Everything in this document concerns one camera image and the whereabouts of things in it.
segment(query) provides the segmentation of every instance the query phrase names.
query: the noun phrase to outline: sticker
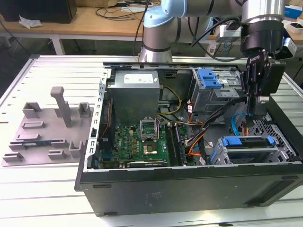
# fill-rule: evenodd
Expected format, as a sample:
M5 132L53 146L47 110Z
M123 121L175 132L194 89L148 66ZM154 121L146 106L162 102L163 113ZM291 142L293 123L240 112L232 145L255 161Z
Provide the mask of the sticker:
M125 84L153 84L152 74L126 74Z
M36 143L24 143L23 146L37 146Z
M192 107L191 105L189 105L187 108L188 108L188 112L189 112L189 113L192 113L192 112L193 112L193 107Z
M227 84L228 83L228 81L226 79L218 79L218 82L220 84Z
M205 148L214 148L213 142L207 143L207 146L205 146Z
M203 165L203 166L206 165L206 162L205 162L205 160L204 160L202 157L200 157L199 162L200 162L201 165Z

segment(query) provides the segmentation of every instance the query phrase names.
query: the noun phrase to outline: cardboard box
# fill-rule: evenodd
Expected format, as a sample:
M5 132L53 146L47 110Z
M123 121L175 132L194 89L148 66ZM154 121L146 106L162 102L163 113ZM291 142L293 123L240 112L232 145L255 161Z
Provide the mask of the cardboard box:
M303 0L291 0L288 4L303 7Z

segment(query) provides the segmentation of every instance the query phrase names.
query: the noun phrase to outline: wooden desk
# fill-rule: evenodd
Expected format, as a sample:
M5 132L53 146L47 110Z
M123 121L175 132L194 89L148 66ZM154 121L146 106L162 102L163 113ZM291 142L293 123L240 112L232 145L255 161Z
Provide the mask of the wooden desk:
M117 11L107 14L109 17L130 14L130 12ZM142 13L136 14L138 18L142 17ZM18 22L3 22L5 27L15 37L29 38L49 38L52 39L57 54L64 54L64 48L61 39L90 39L90 40L120 40L133 41L139 20L113 21L102 18L95 14L92 7L79 7L77 15L70 24L58 24L42 22L42 27L34 27L27 29ZM297 45L303 45L303 35L291 34ZM10 35L0 26L0 37ZM138 33L138 41L142 40L142 29ZM215 35L209 36L205 43L209 44L208 50L216 47Z

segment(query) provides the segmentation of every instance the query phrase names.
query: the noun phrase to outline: table leg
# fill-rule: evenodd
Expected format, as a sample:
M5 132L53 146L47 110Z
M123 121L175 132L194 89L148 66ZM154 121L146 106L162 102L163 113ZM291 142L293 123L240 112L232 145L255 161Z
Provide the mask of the table leg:
M0 43L2 43L5 47L10 48L10 42L7 37L0 37Z
M208 44L207 51L213 56L214 52L217 49L218 43L215 40L211 40Z
M62 44L62 40L58 37L52 38L53 46L55 48L57 55L65 55L64 47Z

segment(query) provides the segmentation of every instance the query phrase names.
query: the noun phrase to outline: cpu socket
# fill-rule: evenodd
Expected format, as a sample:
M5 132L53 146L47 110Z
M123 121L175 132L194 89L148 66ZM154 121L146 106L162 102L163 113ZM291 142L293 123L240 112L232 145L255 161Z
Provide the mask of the cpu socket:
M143 143L143 154L144 155L157 155L158 154L158 143L157 142L144 142Z

